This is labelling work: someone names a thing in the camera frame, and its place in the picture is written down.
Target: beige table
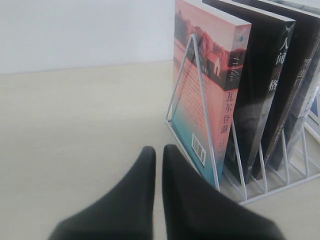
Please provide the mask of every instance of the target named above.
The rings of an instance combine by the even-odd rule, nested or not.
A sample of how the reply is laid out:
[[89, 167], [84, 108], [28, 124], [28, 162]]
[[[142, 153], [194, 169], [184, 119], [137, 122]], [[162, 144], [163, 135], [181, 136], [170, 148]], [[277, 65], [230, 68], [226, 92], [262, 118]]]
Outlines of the beige table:
[[[163, 147], [176, 143], [164, 122], [171, 92], [171, 62], [0, 76], [0, 239], [45, 240], [114, 186], [144, 145], [157, 152], [154, 234], [166, 239], [161, 176]], [[319, 186], [316, 179], [247, 207], [290, 240], [318, 240]]]

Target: book cover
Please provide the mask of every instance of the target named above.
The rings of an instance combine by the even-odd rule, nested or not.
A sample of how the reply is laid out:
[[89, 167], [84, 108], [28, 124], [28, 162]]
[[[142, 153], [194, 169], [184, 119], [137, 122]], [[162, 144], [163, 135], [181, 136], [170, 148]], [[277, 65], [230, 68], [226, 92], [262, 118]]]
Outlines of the book cover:
[[[310, 13], [320, 15], [320, 9], [292, 3], [286, 0], [273, 0], [273, 2], [304, 10]], [[313, 105], [316, 94], [320, 85], [320, 44], [318, 44], [314, 56], [311, 60], [310, 66], [305, 74], [304, 80], [301, 84], [300, 90], [295, 97], [293, 105], [288, 114], [288, 118], [284, 125], [285, 145], [287, 152], [287, 159], [290, 160], [293, 154], [294, 147], [300, 139], [304, 124], [308, 119], [308, 114]], [[270, 157], [270, 165], [279, 170], [283, 167], [283, 147], [282, 142], [279, 141], [275, 147], [273, 154]]]
[[[264, 164], [268, 165], [271, 154], [281, 138], [281, 132], [295, 96], [317, 49], [320, 17], [314, 13], [266, 0], [234, 1], [296, 20], [290, 46], [261, 139]], [[256, 156], [252, 175], [258, 179], [262, 178], [259, 154]]]
[[[218, 178], [222, 175], [251, 24], [202, 2], [175, 1], [173, 85], [188, 39], [198, 41], [205, 102]], [[201, 175], [215, 185], [193, 46], [172, 104], [172, 127]]]
[[[236, 2], [203, 2], [252, 24], [233, 113], [244, 180], [248, 183], [296, 21]], [[240, 181], [235, 152], [230, 132], [224, 161]]]

